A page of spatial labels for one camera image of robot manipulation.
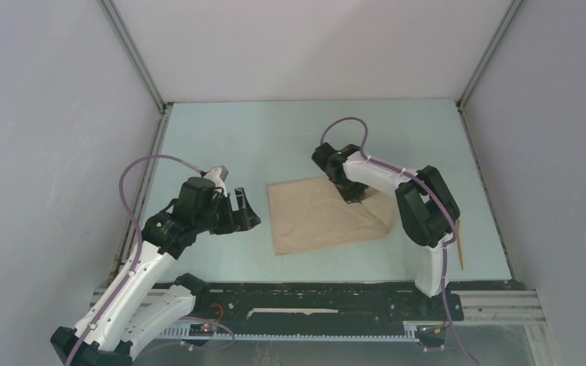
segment cloth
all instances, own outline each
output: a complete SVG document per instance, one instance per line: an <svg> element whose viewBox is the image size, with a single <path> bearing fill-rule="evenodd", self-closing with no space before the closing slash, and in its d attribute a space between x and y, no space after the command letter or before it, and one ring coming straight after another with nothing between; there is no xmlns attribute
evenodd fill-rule
<svg viewBox="0 0 586 366"><path fill-rule="evenodd" d="M270 185L268 193L277 255L382 238L398 216L394 198L368 188L362 202L348 204L327 178Z"/></svg>

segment metal frame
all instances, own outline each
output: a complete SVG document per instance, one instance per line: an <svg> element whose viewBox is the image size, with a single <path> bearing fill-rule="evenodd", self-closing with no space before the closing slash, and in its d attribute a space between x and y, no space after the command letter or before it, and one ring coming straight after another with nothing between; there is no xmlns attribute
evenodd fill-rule
<svg viewBox="0 0 586 366"><path fill-rule="evenodd" d="M166 126L169 122L169 116L172 111L172 105L166 104L162 96L160 95L158 88L156 87L151 77L151 74L147 69L146 64L140 56L140 53L131 35L129 35L129 31L125 26L119 14L119 11L114 4L114 1L98 0L98 3L101 5L102 11L109 20L112 30L115 32L116 36L121 42L121 45L124 48L125 53L129 56L131 63L138 72L138 76L143 81L145 87L147 88L147 91L150 93L152 99L154 100L157 109L163 114L158 123L156 124L156 128L153 132L152 143L148 151L148 154L159 153L161 146L163 144ZM507 247L504 245L503 237L501 235L501 228L499 222L496 219L495 210L493 208L492 201L489 197L488 190L486 188L485 179L481 167L478 163L474 143L472 142L471 134L466 124L464 110L466 105L468 104L468 101L470 100L470 97L472 96L472 93L475 91L481 77L484 75L486 69L488 68L489 63L493 60L494 55L496 54L499 46L501 45L502 40L504 39L504 36L506 35L508 29L512 25L523 3L524 0L513 0L511 2L500 24L498 25L497 30L491 38L491 42L488 44L483 56L481 57L478 65L475 68L475 71L471 75L471 78L469 79L468 84L465 87L465 90L462 93L461 98L457 101L457 106L462 119L462 127L465 130L468 143L471 147L471 152L475 159L475 163L478 166L478 173L480 175L480 179L484 187L485 194L487 196L488 204L491 208L491 213L493 214L493 218L495 220L498 235L500 236L505 253L507 254L507 261L511 269L511 274L516 279L517 273L515 272L514 268L511 267L512 256L510 255L510 250L507 250ZM142 215L143 210L145 208L147 193L149 192L149 189L151 187L155 169L155 160L145 162L145 164L143 165L143 172L140 176L140 180L138 182L138 186L134 195L134 200L132 202L132 209L134 210L134 213L138 216ZM129 248L131 248L131 246L133 245L134 237L134 230L133 227L131 227L131 223L129 222L127 225L127 230L125 231L124 237L121 242L121 249L116 258L118 264L111 273L112 277L115 276L115 274L118 272L122 259L124 258L125 254L128 253ZM101 296L103 291L103 289L96 289L93 294L92 302L97 301L97 299ZM151 292L149 292L148 295L145 297L143 303L140 305L139 310L142 310L144 307L148 307L154 301L161 298L164 292L166 292L166 290L151 290ZM489 287L481 283L476 283L471 284L470 286L464 289L455 289L452 292L454 294L459 295L462 301L464 320L461 322L457 322L458 324L467 326L524 326L531 347L534 365L555 366L560 364L560 360L558 359L557 354L554 352L556 348L554 346L551 333L549 332L549 328L546 325L544 313L540 306L540 302L535 291L516 291L511 286L507 286L507 288L501 288L498 290L497 286ZM408 329L405 337L392 337L390 339L348 338L336 340L359 340L375 342L415 342L416 339L414 338L414 330L416 330L418 326L430 326L435 324L435 322L404 322L404 325ZM187 327L188 325L184 323L175 323L168 329L166 329L163 333L161 333L159 338L182 339L184 334L186 334L185 332L187 331ZM238 335L238 339L273 340L273 338L264 338L261 335ZM314 338L307 337L306 339L297 340L314 340Z"/></svg>

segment light blue tabletop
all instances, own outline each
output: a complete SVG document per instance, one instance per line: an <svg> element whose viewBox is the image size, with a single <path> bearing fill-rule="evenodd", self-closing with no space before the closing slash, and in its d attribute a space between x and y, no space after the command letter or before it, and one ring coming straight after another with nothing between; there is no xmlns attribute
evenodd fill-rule
<svg viewBox="0 0 586 366"><path fill-rule="evenodd" d="M369 125L366 148L372 156L408 168L437 167L462 212L465 270L455 245L449 248L453 281L510 278L465 132L452 100L286 101L175 104L161 153L203 169L225 165L226 185L244 187L262 224L245 233L202 234L161 278L190 272L206 281L412 281L418 247L398 221L383 239L294 255L275 255L268 185L323 176L311 161L323 130L345 116ZM327 141L340 148L360 144L362 127L345 122ZM160 161L146 213L177 197L193 172Z"/></svg>

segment wall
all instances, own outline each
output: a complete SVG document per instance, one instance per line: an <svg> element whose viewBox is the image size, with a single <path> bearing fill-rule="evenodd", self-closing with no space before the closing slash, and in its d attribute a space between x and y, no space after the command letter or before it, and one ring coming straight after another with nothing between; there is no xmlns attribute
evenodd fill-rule
<svg viewBox="0 0 586 366"><path fill-rule="evenodd" d="M167 101L457 99L510 0L116 2Z"/></svg>
<svg viewBox="0 0 586 366"><path fill-rule="evenodd" d="M466 116L517 272L586 364L586 2L526 2Z"/></svg>
<svg viewBox="0 0 586 366"><path fill-rule="evenodd" d="M0 364L60 364L50 335L111 269L118 176L156 118L97 2L0 1Z"/></svg>

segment purple cable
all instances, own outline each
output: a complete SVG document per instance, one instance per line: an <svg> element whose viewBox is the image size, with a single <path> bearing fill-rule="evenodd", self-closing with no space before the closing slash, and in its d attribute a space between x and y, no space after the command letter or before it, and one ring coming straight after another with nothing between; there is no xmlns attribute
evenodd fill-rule
<svg viewBox="0 0 586 366"><path fill-rule="evenodd" d="M221 329L225 330L230 335L230 341L228 343L226 343L225 345L220 345L218 347L199 347L197 345L191 345L191 344L189 344L187 342L183 342L183 343L185 343L188 346L188 348L192 347L193 349L197 349L199 351L216 352L216 351L222 351L222 350L224 350L226 348L231 347L235 343L235 341L237 340L234 332L232 331L232 329L228 328L227 326L225 326L225 325L223 325L223 324L221 324L221 323L219 323L217 321L207 320L207 319L203 319L203 318L198 318L196 316L184 316L184 317L181 318L181 320L191 320L193 322L197 322L197 323L201 323L201 324L212 324L213 326L216 326L218 328L221 328ZM154 347L152 349L149 349L147 351L141 352L138 355L138 358L151 355L152 353L154 353L156 351L159 351L159 350L161 350L163 348L173 347L175 345L182 345L183 343L181 341L163 343L161 345L157 345L156 347Z"/></svg>
<svg viewBox="0 0 586 366"><path fill-rule="evenodd" d="M450 229L452 231L452 238L451 238L451 240L448 240L448 241L446 241L446 242L443 243L443 255L442 255L442 257L443 257L443 266L442 266L442 270L441 270L441 281L439 283L439 285L441 287L441 298L443 300L443 308L446 311L446 317L448 318L448 323L450 323L450 329L452 330L452 334L455 336L455 340L457 341L457 344L459 346L459 349L470 360L471 363L479 366L480 363L479 363L478 359L475 358L474 355L472 355L470 352L468 352L466 350L466 348L464 347L464 344L462 343L462 340L459 338L459 334L455 330L455 324L452 321L452 314L450 313L450 308L448 306L448 298L446 296L446 273L447 273L447 270L448 270L448 249L447 249L447 246L450 245L450 244L452 244L453 242L455 242L457 240L457 226L455 225L455 221L453 221L452 217L450 216L450 213L448 212L448 210L446 209L446 207L443 205L443 203L441 202L441 200L436 196L436 194L426 185L425 182L423 182L422 180L420 180L416 175L412 175L411 173L406 172L405 170L397 167L396 165L388 164L387 162L383 162L381 160L374 159L371 156L367 156L367 154L365 153L365 147L364 146L365 146L365 142L367 140L367 137L369 135L369 128L367 127L367 124L365 123L364 120L361 120L360 118L357 118L357 117L344 117L344 118L340 118L336 122L333 122L332 124L330 124L329 127L327 127L324 130L324 132L322 133L322 137L320 138L320 143L323 143L324 142L324 139L327 136L327 133L329 132L329 130L331 128L333 128L337 124L339 124L341 122L344 122L346 120L356 120L356 121L360 122L362 124L362 126L365 128L365 136L363 137L362 142L360 144L360 155L365 160L369 160L373 164L376 164L378 166L381 166L382 168L385 168L385 169L390 170L392 172L396 172L398 174L401 174L401 175L403 175L405 177L408 177L412 181L416 182L426 193L428 193L428 195L430 196L430 198L432 198L432 200L437 205L437 207L439 208L439 210L441 211L441 213L443 214L443 216L448 221L448 225L450 226Z"/></svg>
<svg viewBox="0 0 586 366"><path fill-rule="evenodd" d="M179 159L175 156L162 155L162 154L148 155L148 156L144 156L142 158L136 159L124 169L124 171L122 172L122 175L120 175L120 180L118 181L118 193L120 194L120 201L122 201L122 206L124 207L124 210L127 211L127 213L129 214L129 218L131 219L131 222L134 225L134 230L136 231L136 238L137 238L136 254L134 255L134 259L131 261L131 266L129 267L129 271L135 271L136 266L138 265L138 261L140 260L140 252L143 249L143 237L142 237L142 229L140 228L140 222L134 216L134 212L131 210L131 207L129 207L127 200L124 198L124 185L123 185L124 177L127 176L127 173L134 166L140 164L141 162L144 162L146 160L151 160L151 159L174 160L175 162L180 162L181 164L196 171L197 173L203 172L203 170L201 170L201 168L199 168L196 165L193 165L189 162L186 162L185 160ZM111 303L113 302L113 300L115 300L115 298L118 296L120 291L122 291L122 289L124 288L124 285L127 283L127 281L129 281L129 276L124 276L120 280L120 283L115 287L113 292L111 292L111 296L109 296L107 298L107 300L105 301L105 303L102 304L102 307L100 308L100 310L98 310L98 312L95 313L95 315L93 316L93 319L91 319L91 322L89 323L89 325L84 329L84 332L78 338L75 345L72 347L71 352L69 353L69 356L66 358L66 362L64 363L64 366L71 365L72 360L75 358L75 355L76 355L77 351L79 350L79 346L82 345L82 343L84 342L86 337L89 336L89 333L91 332L90 325L95 325L98 323L98 321L102 317L102 314L104 314L105 311L110 307Z"/></svg>

